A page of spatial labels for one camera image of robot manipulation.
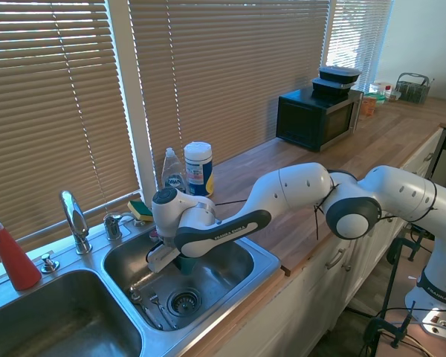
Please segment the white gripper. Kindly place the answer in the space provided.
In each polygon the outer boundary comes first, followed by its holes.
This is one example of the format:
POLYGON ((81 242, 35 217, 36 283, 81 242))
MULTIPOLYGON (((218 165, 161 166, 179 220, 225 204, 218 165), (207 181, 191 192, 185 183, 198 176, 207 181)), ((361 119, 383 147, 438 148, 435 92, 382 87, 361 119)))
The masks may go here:
POLYGON ((177 248, 164 245, 160 242, 146 255, 147 266, 150 271, 158 273, 174 260, 175 267, 182 269, 183 258, 178 257, 179 254, 180 251, 177 248))

